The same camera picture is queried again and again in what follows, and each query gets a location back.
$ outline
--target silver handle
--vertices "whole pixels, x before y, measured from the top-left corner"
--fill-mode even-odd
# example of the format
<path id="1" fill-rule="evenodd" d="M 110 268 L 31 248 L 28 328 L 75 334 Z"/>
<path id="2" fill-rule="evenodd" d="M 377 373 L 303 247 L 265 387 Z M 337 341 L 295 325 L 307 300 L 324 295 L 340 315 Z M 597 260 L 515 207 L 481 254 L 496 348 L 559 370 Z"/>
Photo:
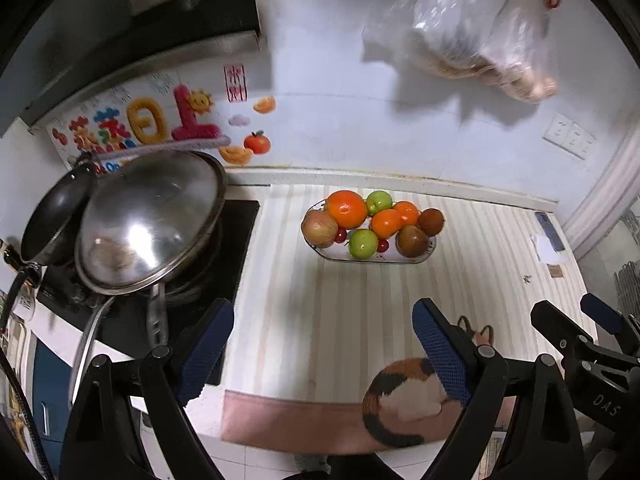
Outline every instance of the silver handle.
<path id="1" fill-rule="evenodd" d="M 49 409 L 47 408 L 47 405 L 44 402 L 41 402 L 41 404 L 42 404 L 42 417 L 44 419 L 44 430 L 42 431 L 42 434 L 43 436 L 50 436 L 51 430 L 49 425 Z"/>
<path id="2" fill-rule="evenodd" d="M 111 307 L 111 303 L 113 303 L 115 299 L 115 296 L 111 296 L 102 304 L 101 307 L 94 308 L 94 311 L 89 318 L 89 322 L 84 328 L 84 332 L 82 333 L 82 337 L 80 338 L 80 343 L 78 344 L 78 350 L 76 351 L 76 357 L 74 358 L 74 367 L 71 370 L 71 378 L 69 379 L 69 408 L 71 408 L 74 405 L 74 402 L 76 402 L 76 396 L 78 395 L 78 390 L 80 389 L 82 377 L 84 377 L 84 373 L 89 366 L 91 354 L 94 350 L 94 340 L 96 334 L 98 333 L 100 322 L 102 321 L 102 318 L 108 313 Z"/>
<path id="3" fill-rule="evenodd" d="M 146 308 L 146 336 L 151 348 L 166 345 L 169 341 L 164 282 L 156 283 L 151 288 L 151 297 Z"/>

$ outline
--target black stove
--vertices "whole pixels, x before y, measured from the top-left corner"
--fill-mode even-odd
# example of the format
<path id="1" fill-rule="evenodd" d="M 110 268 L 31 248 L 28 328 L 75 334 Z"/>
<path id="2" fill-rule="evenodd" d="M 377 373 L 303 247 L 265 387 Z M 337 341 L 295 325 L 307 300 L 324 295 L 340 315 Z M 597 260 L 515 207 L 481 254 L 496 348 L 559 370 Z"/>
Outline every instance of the black stove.
<path id="1" fill-rule="evenodd" d="M 166 284 L 169 345 L 176 346 L 216 298 L 231 303 L 236 298 L 255 218 L 260 205 L 254 200 L 227 200 L 216 229 L 196 260 Z M 92 308 L 104 300 L 85 285 L 73 262 L 47 267 L 37 300 L 57 316 L 84 330 Z M 102 321 L 97 338 L 124 354 L 141 358 L 149 353 L 146 337 L 148 291 L 116 298 Z M 220 384 L 223 357 L 208 384 Z"/>

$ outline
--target large orange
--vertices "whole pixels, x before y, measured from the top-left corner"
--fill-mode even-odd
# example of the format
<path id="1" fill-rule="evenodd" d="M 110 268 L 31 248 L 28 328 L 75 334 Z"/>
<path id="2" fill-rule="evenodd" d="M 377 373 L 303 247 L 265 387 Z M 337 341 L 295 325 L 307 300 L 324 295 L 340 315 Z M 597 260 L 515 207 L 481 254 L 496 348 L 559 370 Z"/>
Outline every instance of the large orange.
<path id="1" fill-rule="evenodd" d="M 324 209 L 344 229 L 360 227 L 369 214 L 362 197 L 346 189 L 329 195 L 324 202 Z"/>
<path id="2" fill-rule="evenodd" d="M 380 211 L 371 219 L 370 228 L 378 238 L 386 240 L 402 229 L 400 213 L 395 209 Z"/>
<path id="3" fill-rule="evenodd" d="M 411 202 L 403 200 L 402 202 L 396 202 L 394 209 L 400 213 L 402 219 L 402 226 L 416 225 L 418 218 L 420 218 L 420 211 Z"/>

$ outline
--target green apple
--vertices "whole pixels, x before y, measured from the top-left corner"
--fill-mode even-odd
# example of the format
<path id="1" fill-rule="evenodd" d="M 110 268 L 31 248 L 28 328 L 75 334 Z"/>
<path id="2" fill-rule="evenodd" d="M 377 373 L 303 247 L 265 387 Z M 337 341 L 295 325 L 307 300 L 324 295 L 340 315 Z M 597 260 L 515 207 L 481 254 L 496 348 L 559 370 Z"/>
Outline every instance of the green apple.
<path id="1" fill-rule="evenodd" d="M 369 229 L 358 229 L 349 238 L 349 252 L 354 258 L 366 260 L 376 254 L 378 237 Z"/>
<path id="2" fill-rule="evenodd" d="M 375 216 L 380 211 L 391 209 L 393 206 L 394 201 L 386 191 L 374 191 L 367 196 L 367 209 L 370 216 Z"/>

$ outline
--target plastic bag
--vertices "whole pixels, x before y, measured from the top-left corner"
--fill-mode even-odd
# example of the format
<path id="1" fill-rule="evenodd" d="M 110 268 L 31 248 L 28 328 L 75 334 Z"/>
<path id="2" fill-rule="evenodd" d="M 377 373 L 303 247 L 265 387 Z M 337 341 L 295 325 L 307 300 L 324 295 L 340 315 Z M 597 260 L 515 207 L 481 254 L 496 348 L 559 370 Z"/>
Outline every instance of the plastic bag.
<path id="1" fill-rule="evenodd" d="M 477 76 L 538 102 L 558 88 L 548 22 L 544 0 L 396 0 L 372 15 L 363 38 L 434 75 Z"/>

